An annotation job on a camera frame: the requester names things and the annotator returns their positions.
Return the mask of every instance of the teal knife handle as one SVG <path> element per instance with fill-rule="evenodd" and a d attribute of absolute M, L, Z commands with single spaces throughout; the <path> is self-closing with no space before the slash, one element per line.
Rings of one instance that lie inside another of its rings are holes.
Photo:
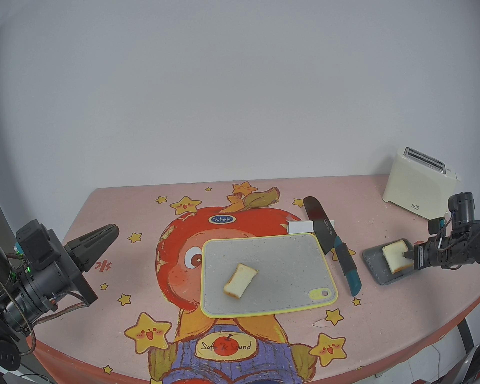
<path fill-rule="evenodd" d="M 361 290 L 359 273 L 357 272 L 357 270 L 354 269 L 353 271 L 347 272 L 345 277 L 347 278 L 348 286 L 350 287 L 350 293 L 352 294 L 352 297 L 357 296 Z"/>
<path fill-rule="evenodd" d="M 348 286 L 352 297 L 355 297 L 361 289 L 361 281 L 357 272 L 357 266 L 353 261 L 352 255 L 348 251 L 348 247 L 342 242 L 340 237 L 335 238 L 334 248 L 343 274 L 347 278 Z"/>

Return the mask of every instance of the white bread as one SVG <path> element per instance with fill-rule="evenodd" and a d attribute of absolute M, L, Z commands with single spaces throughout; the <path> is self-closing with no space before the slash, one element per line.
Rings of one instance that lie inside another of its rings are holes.
<path fill-rule="evenodd" d="M 388 244 L 382 248 L 382 252 L 392 273 L 413 265 L 413 260 L 403 257 L 403 252 L 406 251 L 408 251 L 408 247 L 403 240 Z"/>
<path fill-rule="evenodd" d="M 257 273 L 256 269 L 241 263 L 238 264 L 235 273 L 223 287 L 223 291 L 227 295 L 239 299 Z"/>

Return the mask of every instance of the white toaster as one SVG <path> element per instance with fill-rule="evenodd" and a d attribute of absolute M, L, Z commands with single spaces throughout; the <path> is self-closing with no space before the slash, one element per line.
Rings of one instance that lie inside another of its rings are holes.
<path fill-rule="evenodd" d="M 440 160 L 413 148 L 400 148 L 388 177 L 383 200 L 427 219 L 448 212 L 448 198 L 460 181 Z"/>

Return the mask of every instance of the white wall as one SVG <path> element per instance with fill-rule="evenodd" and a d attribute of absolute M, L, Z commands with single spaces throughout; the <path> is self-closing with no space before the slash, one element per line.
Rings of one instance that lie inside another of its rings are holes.
<path fill-rule="evenodd" d="M 15 230 L 62 237 L 97 187 L 388 173 L 406 145 L 480 204 L 480 2 L 32 1 L 0 30 Z"/>

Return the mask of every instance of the cutting board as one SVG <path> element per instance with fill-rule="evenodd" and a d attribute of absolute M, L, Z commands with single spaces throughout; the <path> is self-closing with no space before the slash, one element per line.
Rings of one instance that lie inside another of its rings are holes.
<path fill-rule="evenodd" d="M 301 311 L 338 298 L 320 244 L 310 233 L 210 240 L 202 253 L 200 307 L 211 318 Z M 223 287 L 239 263 L 259 272 L 236 299 Z"/>

